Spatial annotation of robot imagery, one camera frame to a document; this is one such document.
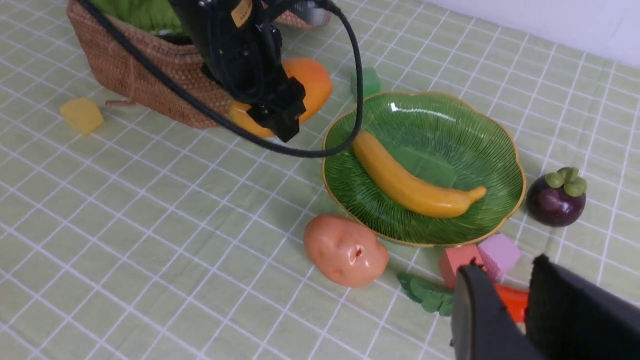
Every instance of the white wall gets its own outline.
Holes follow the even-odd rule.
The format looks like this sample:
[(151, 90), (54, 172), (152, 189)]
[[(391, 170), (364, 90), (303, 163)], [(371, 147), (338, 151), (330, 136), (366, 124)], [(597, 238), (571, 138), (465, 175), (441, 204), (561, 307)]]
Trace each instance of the white wall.
[(426, 0), (640, 67), (640, 0)]

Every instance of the toy mangosteen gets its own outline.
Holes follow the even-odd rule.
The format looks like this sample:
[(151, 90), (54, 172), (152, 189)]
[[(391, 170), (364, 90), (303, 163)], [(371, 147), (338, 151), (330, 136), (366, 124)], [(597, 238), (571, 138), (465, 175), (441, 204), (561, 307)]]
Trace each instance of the toy mangosteen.
[(565, 227), (582, 215), (587, 201), (587, 182), (575, 167), (564, 167), (539, 177), (529, 187), (527, 211), (541, 224)]

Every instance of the yellow cube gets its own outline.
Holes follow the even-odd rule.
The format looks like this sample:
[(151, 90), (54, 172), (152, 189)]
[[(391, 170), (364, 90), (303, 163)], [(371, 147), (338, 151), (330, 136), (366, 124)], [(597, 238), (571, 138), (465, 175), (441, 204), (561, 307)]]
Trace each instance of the yellow cube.
[(96, 103), (87, 97), (67, 101), (60, 108), (60, 115), (69, 127), (82, 135), (89, 135), (104, 122)]

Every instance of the toy banana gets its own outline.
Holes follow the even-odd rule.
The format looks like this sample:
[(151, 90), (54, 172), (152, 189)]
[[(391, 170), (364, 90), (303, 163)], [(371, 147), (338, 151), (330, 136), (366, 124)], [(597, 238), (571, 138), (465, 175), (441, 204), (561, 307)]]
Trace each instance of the toy banana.
[(366, 130), (353, 142), (353, 151), (364, 170), (380, 190), (400, 206), (433, 218), (454, 218), (486, 195), (478, 186), (467, 192), (441, 188), (413, 176)]

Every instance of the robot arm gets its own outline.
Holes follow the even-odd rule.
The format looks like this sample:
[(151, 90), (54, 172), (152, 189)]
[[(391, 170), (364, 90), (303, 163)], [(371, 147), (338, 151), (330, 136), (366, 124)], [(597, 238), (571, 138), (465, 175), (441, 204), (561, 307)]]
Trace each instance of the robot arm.
[[(305, 111), (302, 99), (304, 87), (295, 79), (286, 76), (279, 62), (282, 46), (277, 31), (273, 31), (271, 21), (285, 9), (296, 13), (309, 12), (317, 18), (317, 8), (324, 9), (340, 19), (349, 36), (353, 48), (356, 68), (356, 117), (349, 136), (338, 145), (322, 150), (303, 150), (283, 146), (265, 140), (226, 119), (208, 108), (197, 98), (185, 91), (172, 78), (156, 66), (94, 5), (91, 0), (77, 0), (78, 3), (122, 46), (134, 59), (149, 71), (160, 83), (180, 99), (193, 106), (220, 126), (248, 140), (255, 145), (279, 154), (298, 158), (327, 158), (351, 147), (362, 126), (364, 96), (362, 93), (362, 59), (358, 39), (346, 15), (330, 0), (309, 0), (316, 6), (296, 6), (295, 0), (272, 0), (265, 10), (259, 0), (178, 0), (172, 6), (205, 58), (208, 69), (216, 69), (211, 78), (223, 85), (232, 97), (251, 106), (250, 116), (258, 124), (272, 130), (280, 139), (287, 141), (299, 131), (298, 117)], [(217, 7), (218, 1), (225, 2)], [(242, 62), (234, 61), (237, 54), (243, 55)]]
[(282, 36), (272, 23), (296, 1), (271, 0), (267, 8), (260, 0), (169, 1), (205, 60), (204, 72), (283, 142), (300, 130), (305, 89), (285, 73)]

